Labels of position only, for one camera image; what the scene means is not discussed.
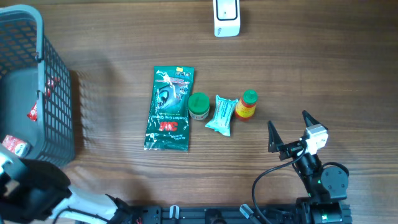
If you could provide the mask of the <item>sriracha sauce bottle green cap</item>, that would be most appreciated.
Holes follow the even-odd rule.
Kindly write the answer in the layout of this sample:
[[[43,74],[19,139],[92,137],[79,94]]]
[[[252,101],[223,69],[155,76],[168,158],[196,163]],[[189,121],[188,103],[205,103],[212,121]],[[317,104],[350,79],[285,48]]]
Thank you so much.
[[[235,115],[238,119],[251,119],[256,110],[258,95],[255,90],[246,90],[235,107]]]

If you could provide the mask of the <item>green 3M gloves packet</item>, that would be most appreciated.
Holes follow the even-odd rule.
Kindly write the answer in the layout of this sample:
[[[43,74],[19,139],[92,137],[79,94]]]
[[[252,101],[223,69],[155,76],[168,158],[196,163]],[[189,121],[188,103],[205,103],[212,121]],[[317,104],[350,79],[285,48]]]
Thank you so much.
[[[194,68],[155,66],[144,140],[145,150],[187,151],[190,136],[188,98]]]

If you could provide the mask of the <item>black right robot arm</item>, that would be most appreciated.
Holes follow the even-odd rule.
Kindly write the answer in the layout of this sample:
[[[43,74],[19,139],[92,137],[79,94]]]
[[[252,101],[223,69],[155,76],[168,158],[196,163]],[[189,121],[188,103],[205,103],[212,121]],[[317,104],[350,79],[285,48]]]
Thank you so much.
[[[278,152],[279,159],[289,160],[302,181],[308,196],[295,203],[299,223],[351,223],[347,199],[349,170],[337,162],[322,163],[317,152],[326,146],[328,128],[307,111],[302,111],[306,128],[299,140],[285,144],[272,121],[268,122],[268,151]]]

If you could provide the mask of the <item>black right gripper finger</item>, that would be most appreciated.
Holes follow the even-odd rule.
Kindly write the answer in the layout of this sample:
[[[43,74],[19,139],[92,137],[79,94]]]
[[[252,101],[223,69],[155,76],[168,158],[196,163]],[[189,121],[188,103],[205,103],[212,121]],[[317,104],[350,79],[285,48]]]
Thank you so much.
[[[318,120],[316,120],[309,112],[306,110],[302,111],[303,120],[305,122],[307,129],[321,128],[327,130],[327,127],[322,125]]]
[[[283,147],[284,143],[281,140],[275,126],[272,121],[268,121],[268,133],[269,133],[269,143],[268,143],[268,152],[275,153],[279,152]]]

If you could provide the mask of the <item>light teal tissue pack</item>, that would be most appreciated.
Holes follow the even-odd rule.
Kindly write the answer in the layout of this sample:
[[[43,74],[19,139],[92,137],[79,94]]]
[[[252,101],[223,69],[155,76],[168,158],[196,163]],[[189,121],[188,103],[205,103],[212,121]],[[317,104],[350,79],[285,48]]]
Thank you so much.
[[[216,95],[216,105],[213,118],[206,123],[205,127],[213,129],[220,134],[230,137],[230,121],[235,110],[238,99],[229,100]]]

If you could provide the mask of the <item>red small sachet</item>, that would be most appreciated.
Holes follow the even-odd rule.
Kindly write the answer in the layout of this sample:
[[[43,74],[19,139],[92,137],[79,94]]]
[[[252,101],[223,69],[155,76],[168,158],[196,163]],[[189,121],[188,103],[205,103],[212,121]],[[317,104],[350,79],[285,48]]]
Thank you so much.
[[[37,121],[38,117],[38,112],[37,112],[37,103],[34,104],[34,106],[31,108],[29,113],[27,114],[27,117],[32,120],[32,121]]]

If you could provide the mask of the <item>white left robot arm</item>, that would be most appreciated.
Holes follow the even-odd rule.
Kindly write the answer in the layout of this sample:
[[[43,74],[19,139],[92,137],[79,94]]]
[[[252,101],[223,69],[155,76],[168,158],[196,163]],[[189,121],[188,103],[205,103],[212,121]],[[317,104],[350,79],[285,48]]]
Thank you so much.
[[[125,223],[129,206],[109,195],[71,184],[57,166],[20,158],[1,146],[1,223],[31,223],[60,217],[85,223]]]

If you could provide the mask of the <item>green lid small jar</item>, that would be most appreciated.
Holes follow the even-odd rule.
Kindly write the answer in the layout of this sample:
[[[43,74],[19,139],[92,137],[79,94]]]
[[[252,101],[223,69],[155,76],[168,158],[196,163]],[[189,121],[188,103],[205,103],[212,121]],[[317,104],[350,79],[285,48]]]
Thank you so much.
[[[204,120],[210,111],[210,99],[201,92],[192,94],[188,99],[188,112],[195,120]]]

